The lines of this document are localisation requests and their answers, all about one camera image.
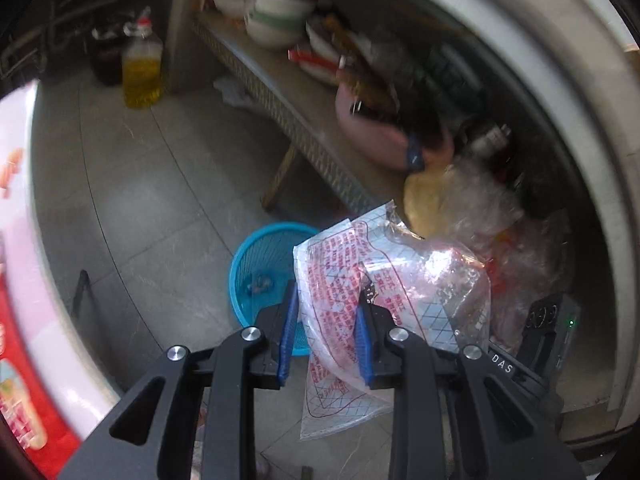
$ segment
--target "blue plastic basket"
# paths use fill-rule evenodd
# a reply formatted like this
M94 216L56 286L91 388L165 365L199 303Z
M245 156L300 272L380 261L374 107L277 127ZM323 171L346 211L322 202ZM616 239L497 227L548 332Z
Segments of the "blue plastic basket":
M229 271L229 297L242 326L251 326L258 311L282 302L287 282L295 279L293 247L318 230L295 222L271 224L250 235L236 251ZM308 355L305 329L296 326L293 355Z

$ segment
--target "plastic bottle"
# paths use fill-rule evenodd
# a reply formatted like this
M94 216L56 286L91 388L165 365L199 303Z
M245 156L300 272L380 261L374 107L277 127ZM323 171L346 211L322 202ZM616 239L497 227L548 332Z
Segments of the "plastic bottle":
M153 33L149 13L147 7L136 26L128 30L132 40L122 54L122 89L129 108L151 106L162 93L162 41Z

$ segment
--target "table leg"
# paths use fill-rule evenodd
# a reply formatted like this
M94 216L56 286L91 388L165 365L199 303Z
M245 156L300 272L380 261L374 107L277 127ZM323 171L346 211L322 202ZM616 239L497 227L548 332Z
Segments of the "table leg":
M287 153L284 154L284 158L278 167L278 171L276 171L273 180L262 197L262 208L264 210L268 211L273 208L278 195L282 190L282 185L295 172L301 160L302 156L300 155L300 152L293 143L291 143Z

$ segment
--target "floor tile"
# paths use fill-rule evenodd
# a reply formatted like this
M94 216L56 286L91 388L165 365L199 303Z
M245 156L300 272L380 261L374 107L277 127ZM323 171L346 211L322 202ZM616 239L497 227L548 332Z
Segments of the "floor tile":
M382 415L377 416L373 419L377 425L380 426L383 430L385 430L388 434L391 434L394 430L394 414L391 413L383 413Z
M239 123L251 137L254 150L276 170L289 148L289 137L271 118L251 112L243 112Z
M289 473L284 472L282 469L280 469L275 464L272 464L271 462L269 462L269 466L269 480L299 480L300 478L300 476L294 478Z
M41 83L59 91L85 88L88 83L98 84L86 58L59 65L50 64L42 75Z
M41 82L33 107L32 149L51 148L73 137L80 142L78 86L59 88Z
M231 255L206 218L121 267L140 314L163 348L219 344L239 328L228 303Z
M212 211L250 191L266 189L272 177L260 157L252 156L237 142L237 137L244 136L244 132L237 132L236 139L224 138L228 133L201 132L181 139L172 148L205 211Z
M78 85L40 83L31 129L31 168L39 210L86 186Z
M92 282L114 271L86 183L58 205L39 211L38 223L63 301L75 293L81 270L89 273Z
M247 113L225 105L213 88L164 96L152 106L152 111L170 146L216 124L244 129L242 117Z
M127 108L121 95L113 98L114 90L119 88L104 89L108 97L96 104L86 102L85 92L81 92L82 144L91 181L164 146L151 110Z
M277 217L270 216L262 209L262 194L262 191L248 193L224 206L206 211L231 253L235 253L244 239L255 230L278 221Z
M272 215L320 230L336 225L350 216L348 209L307 161L303 161L283 186Z
M391 439L356 473L353 480L386 480L389 478Z
M151 107L162 136L170 146L185 137L198 135L214 120L215 99L212 92L188 92L163 96Z
M162 353L117 272L85 291L72 319L84 343L125 391Z
M293 357L280 390L255 390L255 450L264 451L302 418L308 358Z
M107 172L92 191L118 265L202 214L166 147Z
M300 477L300 468L310 466L314 480L350 479L379 453L388 434L373 421L316 440L300 441L300 424L263 452L277 467Z

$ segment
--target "shelf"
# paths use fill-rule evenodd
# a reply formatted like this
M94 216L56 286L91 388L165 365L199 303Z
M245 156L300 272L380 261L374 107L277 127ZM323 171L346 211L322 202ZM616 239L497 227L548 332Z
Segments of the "shelf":
M334 193L360 215L388 200L402 207L404 175L375 165L344 136L335 116L335 89L256 45L216 11L201 12L193 30L267 109Z

